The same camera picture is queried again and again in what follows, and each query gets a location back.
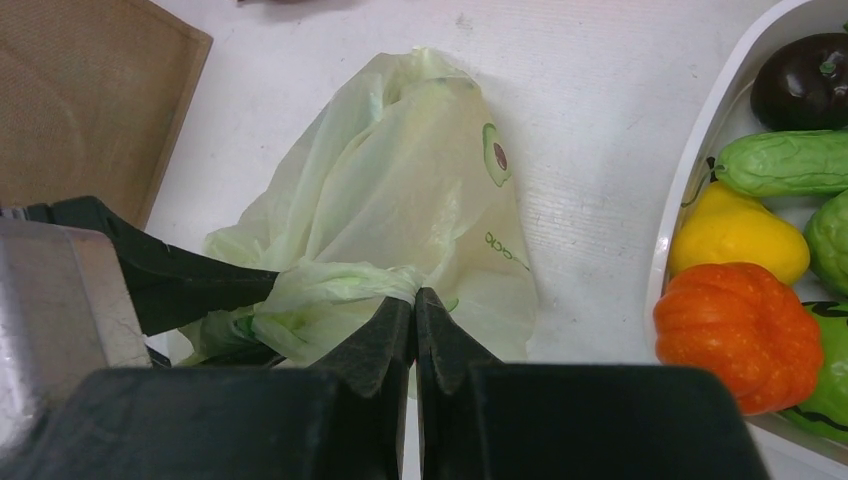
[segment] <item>orange pumpkin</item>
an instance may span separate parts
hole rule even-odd
[[[806,400],[824,362],[819,326],[798,296],[751,263],[684,270],[654,307],[654,322],[661,362],[713,372],[748,415]]]

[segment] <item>cardboard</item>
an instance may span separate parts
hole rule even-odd
[[[148,0],[0,0],[0,202],[143,227],[211,44]]]

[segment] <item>light green plastic bag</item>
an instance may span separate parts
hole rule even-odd
[[[282,273],[264,303],[182,329],[194,359],[261,341],[309,364],[422,285],[495,355],[526,359],[537,297],[510,177],[476,83],[431,50],[378,55],[207,237],[211,257]]]

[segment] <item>white table surface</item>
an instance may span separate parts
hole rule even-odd
[[[672,174],[737,39],[777,3],[155,1],[215,41],[149,233],[198,251],[374,54],[435,47],[482,86],[515,168],[541,297],[531,358],[589,363],[651,360],[642,308]],[[834,478],[763,453],[776,479]]]

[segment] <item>white tray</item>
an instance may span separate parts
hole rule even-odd
[[[692,207],[681,209],[681,202],[695,195],[708,170],[707,157],[717,156],[725,145],[743,135],[763,131],[748,104],[750,86],[760,66],[783,45],[814,33],[843,31],[846,21],[848,0],[785,0],[757,20],[731,53],[695,122],[663,210],[645,302],[645,341],[650,351],[654,351],[656,342],[652,310],[668,281],[666,262],[671,239],[692,211]],[[821,199],[808,198],[766,202],[772,211],[801,228],[821,203]],[[795,290],[802,300],[830,298],[810,273]],[[848,476],[848,447],[803,432],[777,415],[747,420],[761,443],[824,472]]]

